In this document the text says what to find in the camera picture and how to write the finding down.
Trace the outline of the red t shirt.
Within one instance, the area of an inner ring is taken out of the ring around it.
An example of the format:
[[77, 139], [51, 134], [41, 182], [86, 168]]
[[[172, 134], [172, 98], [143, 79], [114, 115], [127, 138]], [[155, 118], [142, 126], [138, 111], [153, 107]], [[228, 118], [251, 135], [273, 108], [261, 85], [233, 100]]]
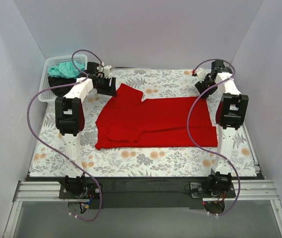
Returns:
[[96, 149], [218, 145], [206, 100], [142, 97], [141, 91], [120, 85], [96, 120]]

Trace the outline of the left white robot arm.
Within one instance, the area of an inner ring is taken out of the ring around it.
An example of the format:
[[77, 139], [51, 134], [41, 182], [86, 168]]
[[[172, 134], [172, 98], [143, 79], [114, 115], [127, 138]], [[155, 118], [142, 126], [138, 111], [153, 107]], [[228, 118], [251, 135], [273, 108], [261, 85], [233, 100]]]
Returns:
[[83, 101], [93, 89], [98, 94], [116, 96], [114, 77], [110, 77], [112, 66], [88, 62], [88, 79], [80, 77], [70, 91], [55, 99], [56, 127], [62, 135], [66, 162], [63, 186], [65, 192], [76, 198], [85, 198], [88, 187], [82, 167], [80, 137], [85, 126]]

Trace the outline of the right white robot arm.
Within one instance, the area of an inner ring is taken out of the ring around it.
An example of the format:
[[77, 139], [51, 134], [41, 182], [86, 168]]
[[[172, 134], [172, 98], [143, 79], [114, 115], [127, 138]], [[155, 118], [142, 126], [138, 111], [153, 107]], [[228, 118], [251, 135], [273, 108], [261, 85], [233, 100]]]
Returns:
[[200, 93], [199, 99], [207, 99], [216, 90], [222, 94], [216, 111], [218, 147], [215, 163], [201, 187], [212, 197], [224, 198], [233, 190], [231, 171], [236, 169], [230, 158], [234, 137], [244, 123], [249, 97], [237, 89], [233, 78], [235, 69], [226, 60], [205, 60], [193, 70], [192, 75], [198, 78], [195, 87]]

